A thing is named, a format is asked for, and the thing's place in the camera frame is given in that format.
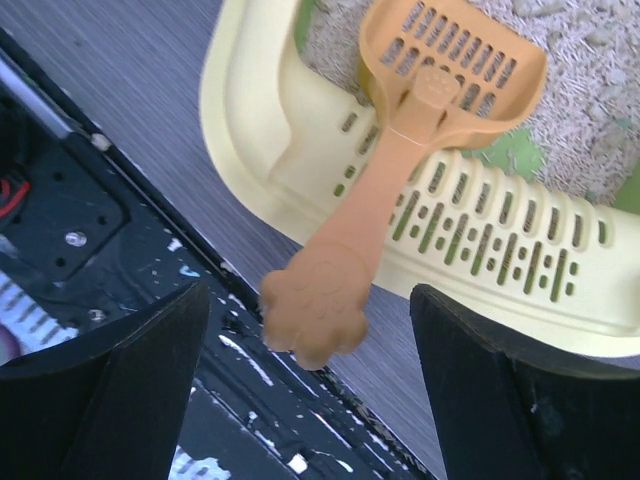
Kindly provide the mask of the orange litter scoop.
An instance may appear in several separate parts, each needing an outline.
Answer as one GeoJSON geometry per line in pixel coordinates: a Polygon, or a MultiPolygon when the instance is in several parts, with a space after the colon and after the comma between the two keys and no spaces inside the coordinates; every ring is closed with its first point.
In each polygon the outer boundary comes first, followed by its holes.
{"type": "Polygon", "coordinates": [[[380,135],[367,166],[287,267],[261,284],[263,336],[307,370],[353,352],[396,199],[421,161],[476,149],[521,124],[547,76],[545,51],[466,1],[378,1],[360,27],[380,135]]]}

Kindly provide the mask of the yellow green litter box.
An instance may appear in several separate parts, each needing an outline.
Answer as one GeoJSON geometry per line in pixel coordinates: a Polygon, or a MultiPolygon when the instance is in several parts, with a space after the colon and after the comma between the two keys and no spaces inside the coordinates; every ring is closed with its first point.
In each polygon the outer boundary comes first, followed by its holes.
{"type": "MultiPolygon", "coordinates": [[[[370,155],[374,112],[308,68],[299,1],[227,1],[200,87],[213,164],[254,215],[302,243],[370,155]]],[[[401,193],[376,283],[428,283],[557,348],[639,352],[639,219],[466,159],[433,155],[401,193]]]]}

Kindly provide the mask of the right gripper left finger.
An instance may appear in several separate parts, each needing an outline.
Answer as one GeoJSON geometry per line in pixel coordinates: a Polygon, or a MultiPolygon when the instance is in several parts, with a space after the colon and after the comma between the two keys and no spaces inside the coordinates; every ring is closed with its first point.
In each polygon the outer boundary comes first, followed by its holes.
{"type": "Polygon", "coordinates": [[[3,365],[2,478],[167,478],[209,305],[193,282],[3,365]]]}

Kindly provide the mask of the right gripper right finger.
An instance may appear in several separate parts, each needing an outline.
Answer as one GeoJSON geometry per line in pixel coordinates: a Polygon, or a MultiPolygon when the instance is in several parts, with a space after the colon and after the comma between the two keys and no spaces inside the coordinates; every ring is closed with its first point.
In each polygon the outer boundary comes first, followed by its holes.
{"type": "Polygon", "coordinates": [[[574,355],[420,284],[410,315],[451,479],[635,479],[639,374],[574,355]]]}

